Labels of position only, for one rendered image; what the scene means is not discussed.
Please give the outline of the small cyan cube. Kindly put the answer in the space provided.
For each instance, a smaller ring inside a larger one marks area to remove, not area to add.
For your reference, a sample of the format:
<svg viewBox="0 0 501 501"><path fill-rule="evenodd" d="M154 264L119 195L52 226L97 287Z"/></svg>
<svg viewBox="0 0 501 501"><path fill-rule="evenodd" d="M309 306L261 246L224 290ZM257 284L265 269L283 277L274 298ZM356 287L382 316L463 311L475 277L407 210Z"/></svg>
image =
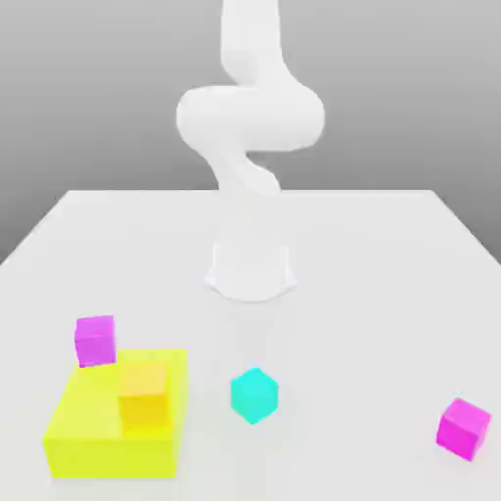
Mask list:
<svg viewBox="0 0 501 501"><path fill-rule="evenodd" d="M251 368L230 383L232 409L255 425L278 408L279 385L259 368Z"/></svg>

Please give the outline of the small purple cube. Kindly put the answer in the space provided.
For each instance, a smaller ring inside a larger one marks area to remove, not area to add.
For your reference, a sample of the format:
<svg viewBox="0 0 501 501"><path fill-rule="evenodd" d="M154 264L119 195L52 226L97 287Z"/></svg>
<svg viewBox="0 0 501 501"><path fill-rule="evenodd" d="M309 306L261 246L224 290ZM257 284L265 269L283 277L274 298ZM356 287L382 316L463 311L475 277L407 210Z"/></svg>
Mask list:
<svg viewBox="0 0 501 501"><path fill-rule="evenodd" d="M76 320L74 345L80 368L116 362L114 317L83 317Z"/></svg>

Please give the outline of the small orange cube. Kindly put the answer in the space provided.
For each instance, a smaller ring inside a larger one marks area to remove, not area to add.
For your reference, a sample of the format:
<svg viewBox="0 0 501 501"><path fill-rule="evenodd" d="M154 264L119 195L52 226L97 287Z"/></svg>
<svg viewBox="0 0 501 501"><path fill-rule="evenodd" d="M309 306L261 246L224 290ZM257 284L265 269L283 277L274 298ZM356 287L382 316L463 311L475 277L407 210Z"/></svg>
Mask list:
<svg viewBox="0 0 501 501"><path fill-rule="evenodd" d="M167 423L167 370L161 363L125 363L119 367L117 402L122 423L131 427Z"/></svg>

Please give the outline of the small magenta cube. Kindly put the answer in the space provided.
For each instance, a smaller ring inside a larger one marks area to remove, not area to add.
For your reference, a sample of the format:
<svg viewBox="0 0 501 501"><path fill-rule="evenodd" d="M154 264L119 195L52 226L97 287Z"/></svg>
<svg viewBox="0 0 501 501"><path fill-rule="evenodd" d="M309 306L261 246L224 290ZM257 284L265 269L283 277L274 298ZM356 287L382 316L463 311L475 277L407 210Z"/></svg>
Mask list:
<svg viewBox="0 0 501 501"><path fill-rule="evenodd" d="M472 462L482 446L491 414L462 399L455 398L440 417L435 443Z"/></svg>

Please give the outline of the large yellow box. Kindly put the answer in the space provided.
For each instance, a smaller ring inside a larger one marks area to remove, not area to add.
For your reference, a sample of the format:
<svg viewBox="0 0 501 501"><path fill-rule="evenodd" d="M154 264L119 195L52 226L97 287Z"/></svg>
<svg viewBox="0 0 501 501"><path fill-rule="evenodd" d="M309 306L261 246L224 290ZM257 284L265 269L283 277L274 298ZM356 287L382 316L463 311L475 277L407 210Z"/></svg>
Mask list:
<svg viewBox="0 0 501 501"><path fill-rule="evenodd" d="M119 367L161 363L167 370L167 423L127 427L120 420ZM186 349L121 349L111 365L75 368L43 434L54 478L174 478L189 395Z"/></svg>

